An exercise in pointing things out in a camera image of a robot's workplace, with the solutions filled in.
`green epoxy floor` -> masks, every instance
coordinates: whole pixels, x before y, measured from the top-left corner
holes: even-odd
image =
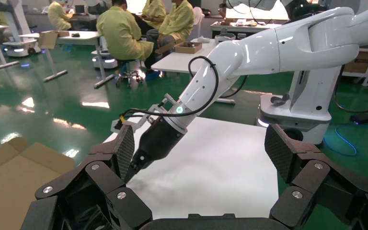
[[[92,67],[93,50],[93,46],[73,46],[71,52],[60,48],[53,50],[51,54],[57,69],[67,69],[69,73],[48,83],[42,81],[51,75],[45,55],[20,59],[24,67],[1,69],[0,143],[20,135],[30,143],[40,142],[64,154],[76,154],[74,159],[79,164],[93,145],[102,143],[111,134],[111,122],[118,114],[130,107],[146,108],[158,103],[167,92],[178,98],[188,84],[188,75],[169,74],[144,85],[134,85],[132,89],[125,85],[117,89],[112,81],[95,90],[93,85],[99,80],[99,72]],[[251,76],[243,90],[234,96],[235,106],[216,103],[201,116],[252,125],[261,93],[284,94],[291,80],[292,73]],[[368,88],[344,81],[339,92],[345,107],[368,108]],[[327,142],[339,151],[353,153],[334,132],[338,124],[348,122],[350,115],[337,110],[333,104],[330,111],[335,124],[327,132]],[[356,157],[340,156],[327,147],[322,151],[336,163],[368,177],[368,129],[346,127],[341,133],[357,147]],[[285,188],[279,179],[279,192]],[[330,211],[316,207],[304,229],[347,229],[347,226]]]

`small cardboard box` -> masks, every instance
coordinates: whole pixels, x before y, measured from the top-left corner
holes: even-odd
[[[202,43],[200,42],[182,42],[174,46],[174,51],[176,53],[182,54],[195,54],[202,49]]]
[[[74,168],[72,158],[49,147],[26,146],[24,138],[0,145],[0,230],[19,230],[36,190]]]
[[[54,49],[56,46],[57,37],[67,37],[69,36],[68,31],[46,31],[41,32],[40,37],[37,40],[39,47],[42,49]]]
[[[352,62],[345,65],[345,72],[366,73],[368,69],[368,52],[359,52],[358,56]]]
[[[165,45],[165,46],[162,46],[160,47],[158,50],[154,51],[156,54],[163,54],[171,49],[174,48],[174,46],[176,44],[180,44],[182,43],[183,41],[181,39],[178,39],[177,41],[174,41],[174,42],[170,42],[169,44]]]

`shelf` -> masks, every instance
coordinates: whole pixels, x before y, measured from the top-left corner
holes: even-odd
[[[364,73],[343,72],[342,76],[363,78],[365,77],[365,74]]]

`black hair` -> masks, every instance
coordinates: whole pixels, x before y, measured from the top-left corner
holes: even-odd
[[[112,0],[112,5],[123,5],[123,4],[127,5],[126,0]]]

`blue cable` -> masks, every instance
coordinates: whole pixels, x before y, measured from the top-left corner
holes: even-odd
[[[351,143],[349,142],[347,139],[345,139],[340,133],[339,133],[339,129],[340,128],[343,128],[343,127],[348,127],[348,126],[360,126],[360,127],[364,127],[364,128],[368,128],[368,125],[358,125],[358,124],[347,124],[347,125],[343,125],[343,126],[339,126],[335,129],[335,133],[338,135],[338,137],[340,139],[342,139],[346,144],[348,144],[351,148],[353,148],[353,150],[355,151],[354,154],[345,154],[345,153],[341,153],[335,149],[333,149],[331,146],[329,146],[329,144],[326,142],[325,138],[323,139],[324,140],[324,143],[325,145],[332,151],[338,153],[339,155],[342,155],[342,156],[346,156],[346,157],[354,157],[357,155],[357,149],[356,147]]]

